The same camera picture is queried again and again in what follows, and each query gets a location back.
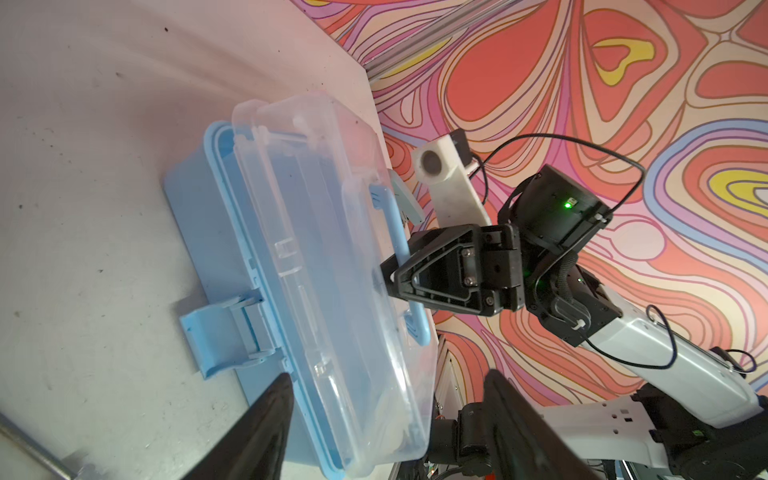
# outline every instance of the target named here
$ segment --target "colorful patterned backdrop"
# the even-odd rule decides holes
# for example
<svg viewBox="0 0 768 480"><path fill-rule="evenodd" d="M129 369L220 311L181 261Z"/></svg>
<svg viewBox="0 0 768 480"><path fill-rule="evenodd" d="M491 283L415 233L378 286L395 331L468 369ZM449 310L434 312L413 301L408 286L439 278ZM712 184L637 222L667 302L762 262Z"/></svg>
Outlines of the colorful patterned backdrop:
<svg viewBox="0 0 768 480"><path fill-rule="evenodd" d="M397 6L446 3L318 9L358 8L349 32L373 8L389 8L391 23L406 24L411 10ZM326 18L319 23L328 28ZM353 51L352 34L344 35L336 37ZM481 157L506 138L540 131L640 161L648 168L644 187L582 251L580 264L637 305L658 305L696 344L751 351L760 366L748 380L768 394L768 2L522 0L372 89L393 168L428 213L429 193L415 181L409 152L457 127ZM626 164L580 146L516 142L489 164L491 218L545 163L609 204L637 178ZM482 175L473 181L482 192ZM432 227L430 214L418 228ZM616 363L565 345L525 311L438 312L435 322L470 402L481 399L489 368L543 406L609 399L641 384Z"/></svg>

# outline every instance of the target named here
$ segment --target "tabletop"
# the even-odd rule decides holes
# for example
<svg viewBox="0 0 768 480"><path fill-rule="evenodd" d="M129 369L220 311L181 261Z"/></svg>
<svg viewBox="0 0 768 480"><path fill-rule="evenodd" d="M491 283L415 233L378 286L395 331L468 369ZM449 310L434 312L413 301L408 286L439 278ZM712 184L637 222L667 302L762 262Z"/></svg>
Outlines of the tabletop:
<svg viewBox="0 0 768 480"><path fill-rule="evenodd" d="M247 404L232 372L202 380L178 326L207 301L161 178L235 104L310 90L383 149L366 73L287 0L0 12L0 411L112 480L179 478ZM48 478L4 439L0 477Z"/></svg>

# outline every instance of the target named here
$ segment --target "box handle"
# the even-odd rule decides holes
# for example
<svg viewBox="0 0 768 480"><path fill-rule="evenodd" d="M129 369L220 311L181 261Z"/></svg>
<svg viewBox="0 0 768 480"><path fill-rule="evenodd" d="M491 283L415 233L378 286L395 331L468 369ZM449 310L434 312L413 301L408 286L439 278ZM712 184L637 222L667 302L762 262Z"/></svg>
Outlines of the box handle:
<svg viewBox="0 0 768 480"><path fill-rule="evenodd" d="M406 232L402 228L400 209L397 207L395 195L388 187L378 184L370 185L369 191L371 192L373 207L384 212L389 239L392 241L392 248L395 249L397 263L403 265L411 257L411 250L408 247ZM429 328L429 318L424 310L424 305L420 302L410 301L405 318L406 329L416 342L421 346L429 345L432 341L432 329Z"/></svg>

